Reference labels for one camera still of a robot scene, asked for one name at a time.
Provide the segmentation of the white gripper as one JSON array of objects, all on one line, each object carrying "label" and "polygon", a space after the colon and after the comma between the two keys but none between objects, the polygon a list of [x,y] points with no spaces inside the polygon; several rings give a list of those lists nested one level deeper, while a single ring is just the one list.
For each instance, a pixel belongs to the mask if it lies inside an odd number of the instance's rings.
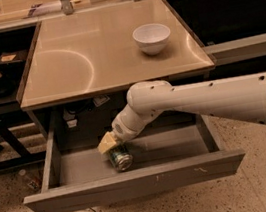
[{"label": "white gripper", "polygon": [[119,116],[116,116],[116,118],[113,120],[112,129],[113,132],[108,131],[104,134],[97,147],[99,152],[103,155],[119,145],[120,142],[133,140],[139,134],[139,130],[128,128],[127,125],[122,122],[121,117]]}]

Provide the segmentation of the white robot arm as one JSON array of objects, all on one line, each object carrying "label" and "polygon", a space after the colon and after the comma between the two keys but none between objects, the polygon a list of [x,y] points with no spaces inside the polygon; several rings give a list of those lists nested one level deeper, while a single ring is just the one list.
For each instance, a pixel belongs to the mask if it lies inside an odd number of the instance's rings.
[{"label": "white robot arm", "polygon": [[100,153],[132,140],[167,110],[266,124],[266,73],[183,86],[160,80],[140,82],[129,88],[126,98],[112,131],[98,145]]}]

